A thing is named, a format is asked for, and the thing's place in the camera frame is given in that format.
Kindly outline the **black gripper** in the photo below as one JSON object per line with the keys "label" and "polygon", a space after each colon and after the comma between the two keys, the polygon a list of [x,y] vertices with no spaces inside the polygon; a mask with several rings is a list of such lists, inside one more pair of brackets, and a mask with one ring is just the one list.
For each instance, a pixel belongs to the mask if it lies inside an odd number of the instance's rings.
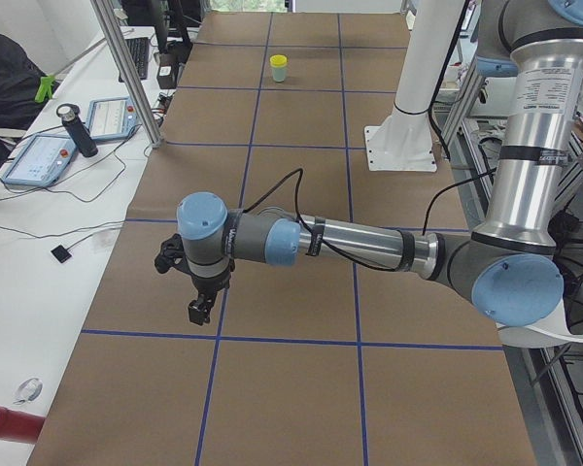
{"label": "black gripper", "polygon": [[228,271],[214,277],[191,275],[191,281],[197,291],[197,297],[188,305],[189,321],[194,324],[209,324],[210,313],[215,306],[218,293],[228,289],[231,273]]}

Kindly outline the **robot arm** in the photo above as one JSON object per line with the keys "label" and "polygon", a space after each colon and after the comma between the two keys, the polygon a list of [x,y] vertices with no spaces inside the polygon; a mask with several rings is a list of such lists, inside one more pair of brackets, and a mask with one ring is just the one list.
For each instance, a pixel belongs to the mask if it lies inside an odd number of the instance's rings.
{"label": "robot arm", "polygon": [[236,260],[291,266],[300,254],[322,253],[378,271],[416,273],[509,327],[551,314],[564,281],[548,224],[583,82],[583,1],[486,2],[478,56],[510,60],[517,75],[489,207],[469,236],[258,215],[252,208],[230,210],[213,193],[193,193],[177,210],[173,260],[197,290],[189,320],[209,321]]}

